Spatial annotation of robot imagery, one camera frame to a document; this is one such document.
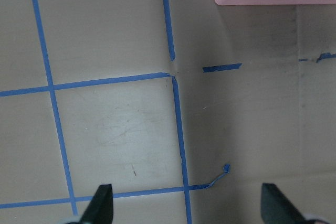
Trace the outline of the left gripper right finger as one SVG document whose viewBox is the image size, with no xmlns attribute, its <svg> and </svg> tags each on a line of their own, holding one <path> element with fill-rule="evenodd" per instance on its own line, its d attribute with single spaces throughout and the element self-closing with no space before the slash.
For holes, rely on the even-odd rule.
<svg viewBox="0 0 336 224">
<path fill-rule="evenodd" d="M 261 186 L 260 213 L 264 223 L 305 223 L 305 217 L 273 183 Z"/>
</svg>

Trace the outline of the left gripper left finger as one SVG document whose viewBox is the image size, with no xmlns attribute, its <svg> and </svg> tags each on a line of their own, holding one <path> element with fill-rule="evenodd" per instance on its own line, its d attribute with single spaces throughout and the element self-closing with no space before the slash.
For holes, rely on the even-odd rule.
<svg viewBox="0 0 336 224">
<path fill-rule="evenodd" d="M 100 185 L 78 223 L 111 224 L 113 222 L 113 191 L 111 184 Z"/>
</svg>

